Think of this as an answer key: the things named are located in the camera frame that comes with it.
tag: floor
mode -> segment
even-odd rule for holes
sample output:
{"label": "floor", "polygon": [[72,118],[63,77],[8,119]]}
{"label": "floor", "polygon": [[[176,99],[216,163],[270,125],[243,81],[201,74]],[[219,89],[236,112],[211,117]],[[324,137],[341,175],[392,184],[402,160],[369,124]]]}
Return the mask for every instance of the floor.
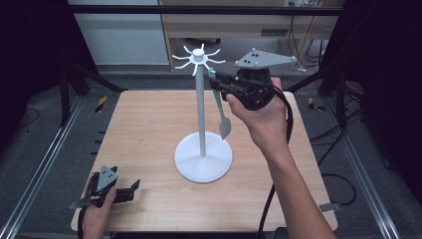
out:
{"label": "floor", "polygon": [[[221,49],[214,60],[226,60],[228,64],[213,67],[228,73],[236,70],[232,63],[252,48],[290,55],[274,39],[222,39],[219,45],[214,40],[187,39],[179,45],[177,55],[184,56],[183,46],[192,50],[202,42],[207,51]],[[311,46],[310,56],[317,56],[318,46],[317,41]],[[99,66],[99,69],[106,79],[132,90],[194,89],[191,66],[174,71],[168,66],[120,69]],[[270,70],[272,75],[282,78],[284,87],[289,87],[317,71],[317,66],[306,68],[305,72],[292,71],[289,65],[272,67]],[[63,134],[62,128],[59,128],[61,110],[58,88],[35,95],[29,101],[27,114],[21,121],[21,127],[16,128],[10,147],[0,152],[0,223],[3,225],[0,233],[8,229],[17,238],[76,238],[75,232],[69,227],[74,212],[66,207],[70,200],[81,195],[113,107],[118,101],[117,93],[93,81],[88,83],[91,87],[88,96],[71,95],[72,103],[76,106],[73,110],[75,117],[69,124],[70,131]],[[316,81],[295,93],[310,138],[336,125],[333,117],[334,96],[321,98],[317,94],[319,84],[320,81]],[[356,83],[348,84],[362,90]],[[95,108],[103,96],[107,96],[107,102],[102,112],[96,114]],[[315,106],[325,107],[325,111],[310,109],[309,98],[315,101]],[[348,115],[359,110],[357,102],[351,100],[347,103]],[[355,195],[350,205],[343,205],[341,210],[335,212],[339,224],[336,235],[339,238],[422,238],[421,205],[412,197],[400,174],[384,167],[382,155],[363,117],[362,114],[350,117],[345,136],[320,166],[321,173],[334,173],[347,178],[356,191],[353,193],[350,184],[337,177],[324,178],[332,200],[344,203]],[[313,143],[317,159],[325,155],[337,137],[338,131]],[[40,172],[40,168],[45,168],[46,173]],[[13,217],[16,210],[20,210],[23,216]]]}

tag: wooden table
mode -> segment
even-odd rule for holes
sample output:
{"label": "wooden table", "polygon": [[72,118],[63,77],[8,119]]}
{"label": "wooden table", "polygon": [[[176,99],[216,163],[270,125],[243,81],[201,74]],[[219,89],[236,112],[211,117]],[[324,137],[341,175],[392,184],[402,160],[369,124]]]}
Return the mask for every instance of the wooden table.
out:
{"label": "wooden table", "polygon": [[[329,203],[316,159],[295,98],[286,93],[294,111],[290,147],[317,205]],[[177,170],[173,155],[178,142],[198,131],[194,91],[127,91],[118,100],[93,171],[118,166],[116,187],[140,186],[130,202],[113,206],[108,231],[254,232],[272,186],[261,152],[245,125],[234,117],[226,138],[233,150],[230,170],[219,180],[198,184]],[[220,117],[212,92],[205,92],[206,130],[219,133]],[[72,221],[77,230],[79,211]],[[337,227],[332,211],[323,214]],[[275,195],[265,231],[286,226]]]}

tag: white stand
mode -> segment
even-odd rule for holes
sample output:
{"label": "white stand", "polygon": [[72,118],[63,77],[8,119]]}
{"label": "white stand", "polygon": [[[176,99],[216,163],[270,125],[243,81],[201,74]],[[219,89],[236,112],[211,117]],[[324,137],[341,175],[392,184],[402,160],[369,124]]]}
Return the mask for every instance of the white stand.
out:
{"label": "white stand", "polygon": [[205,112],[204,112],[204,74],[202,65],[206,65],[207,61],[215,62],[208,59],[218,53],[205,55],[204,45],[201,49],[195,49],[188,58],[189,63],[195,64],[193,75],[196,84],[196,101],[198,108],[198,124],[199,131],[185,136],[177,145],[174,152],[174,161],[179,172],[187,179],[198,182],[207,183],[215,181],[230,169],[233,161],[233,152],[227,140],[222,140],[221,136],[214,132],[205,131]]}

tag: white cabinet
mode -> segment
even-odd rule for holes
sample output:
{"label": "white cabinet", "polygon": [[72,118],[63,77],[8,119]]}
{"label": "white cabinet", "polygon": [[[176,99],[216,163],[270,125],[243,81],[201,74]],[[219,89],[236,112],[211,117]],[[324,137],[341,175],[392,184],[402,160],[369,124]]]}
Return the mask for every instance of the white cabinet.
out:
{"label": "white cabinet", "polygon": [[[69,0],[71,5],[158,5],[156,0]],[[158,14],[75,14],[97,65],[168,65]]]}

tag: black strap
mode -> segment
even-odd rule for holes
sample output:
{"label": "black strap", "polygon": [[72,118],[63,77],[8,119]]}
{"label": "black strap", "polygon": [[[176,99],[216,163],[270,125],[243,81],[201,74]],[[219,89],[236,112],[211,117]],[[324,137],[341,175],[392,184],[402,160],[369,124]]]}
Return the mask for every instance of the black strap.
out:
{"label": "black strap", "polygon": [[88,206],[84,206],[79,214],[78,217],[78,238],[79,239],[84,239],[84,217],[85,217],[85,212],[87,211]]}

